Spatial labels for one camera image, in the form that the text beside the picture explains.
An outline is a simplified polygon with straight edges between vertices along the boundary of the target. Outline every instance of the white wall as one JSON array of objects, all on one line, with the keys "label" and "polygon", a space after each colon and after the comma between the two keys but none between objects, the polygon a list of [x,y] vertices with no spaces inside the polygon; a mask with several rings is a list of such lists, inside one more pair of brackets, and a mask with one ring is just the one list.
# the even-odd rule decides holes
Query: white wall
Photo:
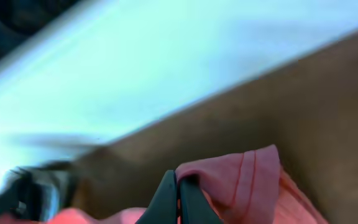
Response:
[{"label": "white wall", "polygon": [[0,64],[0,185],[14,166],[87,151],[34,139],[121,138],[358,29],[350,0],[100,0],[74,11]]}]

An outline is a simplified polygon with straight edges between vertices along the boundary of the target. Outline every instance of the red cloth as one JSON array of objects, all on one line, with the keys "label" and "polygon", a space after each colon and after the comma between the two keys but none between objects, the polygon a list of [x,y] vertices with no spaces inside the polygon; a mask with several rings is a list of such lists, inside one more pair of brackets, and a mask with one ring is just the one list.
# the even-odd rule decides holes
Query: red cloth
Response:
[{"label": "red cloth", "polygon": [[[182,164],[178,180],[198,174],[200,187],[227,224],[327,224],[280,166],[275,146]],[[108,219],[95,220],[67,209],[48,224],[134,224],[145,211],[130,208]],[[0,223],[15,222],[9,216]]]}]

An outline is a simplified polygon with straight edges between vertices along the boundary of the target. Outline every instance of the folded cloth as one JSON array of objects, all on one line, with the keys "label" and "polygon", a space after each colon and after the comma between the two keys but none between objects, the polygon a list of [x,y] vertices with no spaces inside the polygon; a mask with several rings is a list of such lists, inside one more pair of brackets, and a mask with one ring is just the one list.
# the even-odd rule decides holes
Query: folded cloth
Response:
[{"label": "folded cloth", "polygon": [[[178,181],[198,175],[211,206],[228,224],[327,223],[281,168],[275,146],[189,162],[179,166],[176,173]],[[71,208],[48,224],[134,224],[144,211],[130,208],[105,220],[95,220]],[[21,222],[1,217],[0,223]]]}]

